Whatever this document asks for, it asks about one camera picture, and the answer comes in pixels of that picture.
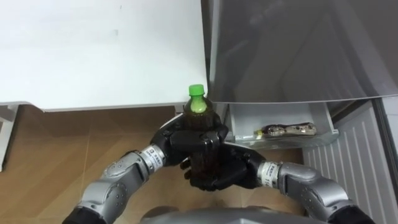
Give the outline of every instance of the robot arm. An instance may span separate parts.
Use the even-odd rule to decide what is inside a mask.
[[[263,186],[279,189],[305,207],[317,220],[334,224],[374,224],[334,180],[319,171],[293,163],[263,162],[257,178]]]
[[[183,130],[183,115],[165,123],[150,146],[126,153],[109,165],[103,175],[84,191],[81,201],[63,224],[112,224],[126,208],[131,195],[163,166],[176,166],[188,157],[189,149],[209,150],[225,139],[228,128],[215,114],[214,131]]]
[[[156,145],[129,152],[109,165],[100,179],[91,183],[80,203],[63,224],[111,224],[126,208],[131,195],[165,162]]]

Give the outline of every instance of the plastic bottle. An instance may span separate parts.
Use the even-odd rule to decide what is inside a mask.
[[[214,110],[210,100],[205,98],[203,85],[190,85],[191,99],[184,106],[185,128],[194,131],[211,131],[214,129]],[[214,175],[217,169],[217,149],[193,152],[190,156],[192,176],[206,178]]]

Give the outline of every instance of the green bottle cap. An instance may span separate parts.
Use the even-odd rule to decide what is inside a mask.
[[[205,87],[202,84],[195,84],[189,86],[190,96],[203,96],[205,94]]]

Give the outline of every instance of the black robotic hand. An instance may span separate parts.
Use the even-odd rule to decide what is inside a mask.
[[[190,180],[191,186],[206,191],[223,190],[231,185],[254,189],[260,186],[257,171],[261,162],[265,160],[262,155],[250,148],[224,142],[219,148],[219,169],[216,175],[208,179],[198,179],[192,177],[188,170],[185,178]],[[180,167],[188,169],[190,161],[184,161]]]
[[[192,131],[184,128],[184,114],[180,114],[165,123],[154,135],[151,144],[161,148],[166,157],[164,166],[176,166],[192,152],[211,150],[219,147],[228,128],[221,123],[220,117],[214,114],[214,130]]]

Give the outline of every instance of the dark liquid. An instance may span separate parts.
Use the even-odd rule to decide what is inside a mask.
[[[184,107],[185,127],[194,131],[211,131],[213,127],[214,111],[211,102],[206,100],[208,105],[204,113],[194,113],[190,111],[190,101]],[[191,172],[193,177],[205,179],[215,175],[217,170],[217,149],[209,149],[202,152],[190,154]]]

